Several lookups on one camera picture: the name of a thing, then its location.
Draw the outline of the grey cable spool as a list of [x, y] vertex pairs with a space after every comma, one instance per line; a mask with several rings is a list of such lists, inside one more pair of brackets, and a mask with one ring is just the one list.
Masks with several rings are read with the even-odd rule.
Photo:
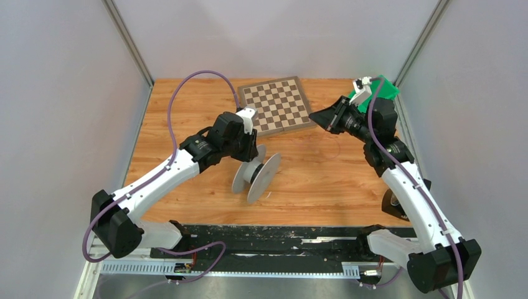
[[278, 172], [281, 163], [280, 153], [275, 153], [265, 161], [267, 152], [265, 145], [258, 145], [257, 151], [256, 158], [240, 165], [231, 187], [234, 194], [240, 194], [247, 189], [247, 202], [249, 204], [262, 197]]

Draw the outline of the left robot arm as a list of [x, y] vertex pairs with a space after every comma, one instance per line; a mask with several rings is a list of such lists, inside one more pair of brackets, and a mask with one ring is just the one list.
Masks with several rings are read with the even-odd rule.
[[185, 257], [191, 242], [174, 224], [141, 222], [150, 207], [178, 185], [231, 157], [250, 162], [258, 155], [254, 108], [220, 114], [212, 126], [187, 137], [176, 151], [143, 177], [113, 193], [100, 190], [92, 197], [89, 232], [120, 259], [138, 248], [167, 249], [175, 258]]

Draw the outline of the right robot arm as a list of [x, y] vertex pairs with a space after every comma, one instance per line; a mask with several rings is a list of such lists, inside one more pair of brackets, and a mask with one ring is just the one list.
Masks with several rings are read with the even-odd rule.
[[309, 119], [332, 133], [348, 133], [364, 142], [368, 164], [388, 186], [382, 209], [402, 213], [412, 224], [416, 242], [381, 225], [362, 229], [356, 253], [364, 260], [384, 257], [405, 269], [413, 284], [429, 293], [457, 284], [463, 288], [481, 256], [474, 239], [466, 240], [433, 200], [407, 145], [396, 135], [393, 101], [378, 98], [365, 113], [342, 96], [332, 106], [312, 112]]

